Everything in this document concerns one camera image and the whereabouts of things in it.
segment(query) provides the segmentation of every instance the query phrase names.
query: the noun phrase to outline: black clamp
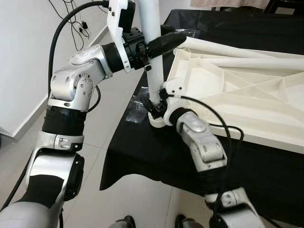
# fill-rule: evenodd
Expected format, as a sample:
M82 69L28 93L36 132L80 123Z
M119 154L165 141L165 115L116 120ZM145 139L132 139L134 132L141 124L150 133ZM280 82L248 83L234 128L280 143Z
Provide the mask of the black clamp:
M137 70L144 67L145 71L151 70L143 33L137 27L134 27L130 32L123 33L123 39L125 41L123 46L131 68Z
M148 95L145 96L141 96L139 97L140 101L142 102L143 106L145 107L145 109L147 109L147 111L149 113L151 113L153 119L157 119L160 117L163 117L165 115L165 112L167 111L167 101L166 99L168 97L166 97L167 92L165 89L161 89L159 91L159 95L160 95L160 102L157 105L153 105L151 100L149 99Z

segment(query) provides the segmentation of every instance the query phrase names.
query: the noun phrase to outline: white bracket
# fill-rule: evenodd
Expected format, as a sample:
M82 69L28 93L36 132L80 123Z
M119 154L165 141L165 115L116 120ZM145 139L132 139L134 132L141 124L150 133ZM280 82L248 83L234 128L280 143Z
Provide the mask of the white bracket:
M118 27L121 10L128 8L128 0L111 0L109 2L109 11L107 18L107 25L110 31L113 42L116 45L117 51L123 62L123 67L126 73L130 73L131 66L128 56L124 49L123 28Z

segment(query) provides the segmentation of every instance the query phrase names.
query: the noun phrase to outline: white tube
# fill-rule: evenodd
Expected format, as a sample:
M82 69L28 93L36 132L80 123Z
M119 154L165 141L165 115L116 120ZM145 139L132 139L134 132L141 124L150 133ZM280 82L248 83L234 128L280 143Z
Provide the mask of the white tube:
M304 70L304 58L207 58L218 67Z
M218 56L238 57L238 58L275 58L274 56L248 51L236 47L217 44L201 39L187 37L186 41L178 46L178 48L190 48L200 50Z
M159 0L139 0L142 33L146 44L161 36ZM152 70L147 72L150 100L160 102L158 91L163 84L162 56L151 59Z

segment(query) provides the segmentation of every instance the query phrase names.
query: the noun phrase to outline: black cloth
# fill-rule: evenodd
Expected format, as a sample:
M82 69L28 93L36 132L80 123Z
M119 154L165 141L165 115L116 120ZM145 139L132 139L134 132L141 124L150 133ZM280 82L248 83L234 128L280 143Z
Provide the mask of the black cloth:
M166 24L176 29L195 29L197 38L233 47L304 54L301 17L173 10ZM163 56L165 79L173 59L172 53ZM143 74L134 95L147 85ZM142 123L125 121L129 113L130 109L126 109L107 150L100 190L111 187L124 175L140 174L198 193L190 151L175 128L155 129L147 116ZM219 139L226 148L227 139ZM304 226L303 154L243 142L240 153L235 155L231 176L245 188L258 212Z

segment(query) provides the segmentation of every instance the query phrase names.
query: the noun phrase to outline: white pole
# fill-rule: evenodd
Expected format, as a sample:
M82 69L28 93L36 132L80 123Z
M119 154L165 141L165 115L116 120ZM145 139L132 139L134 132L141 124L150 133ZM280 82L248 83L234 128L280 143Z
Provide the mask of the white pole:
M139 0L139 13L142 33L148 44L161 36L159 0ZM158 91L163 84L162 56L151 59L149 62L152 70L147 72L148 87L150 100L155 105L160 102Z

